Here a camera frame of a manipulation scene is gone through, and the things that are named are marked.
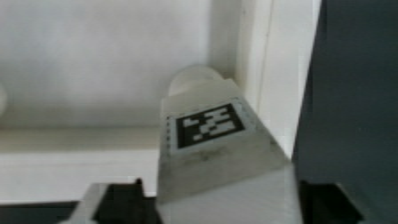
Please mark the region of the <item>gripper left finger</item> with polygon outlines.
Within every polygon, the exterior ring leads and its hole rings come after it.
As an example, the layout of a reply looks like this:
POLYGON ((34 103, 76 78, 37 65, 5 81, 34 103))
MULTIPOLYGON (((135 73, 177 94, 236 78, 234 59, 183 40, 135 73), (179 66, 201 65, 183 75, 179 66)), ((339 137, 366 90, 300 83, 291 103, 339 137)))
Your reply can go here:
POLYGON ((58 224, 163 224, 142 179, 131 183, 92 184, 58 224))

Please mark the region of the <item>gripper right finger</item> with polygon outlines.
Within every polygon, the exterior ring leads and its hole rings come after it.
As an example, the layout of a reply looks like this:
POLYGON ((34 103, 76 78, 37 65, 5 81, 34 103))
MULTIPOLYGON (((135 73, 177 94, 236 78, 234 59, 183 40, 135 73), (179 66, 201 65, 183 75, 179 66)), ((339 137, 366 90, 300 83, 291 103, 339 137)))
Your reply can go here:
POLYGON ((364 212, 339 183, 298 182, 304 224, 360 224, 364 212))

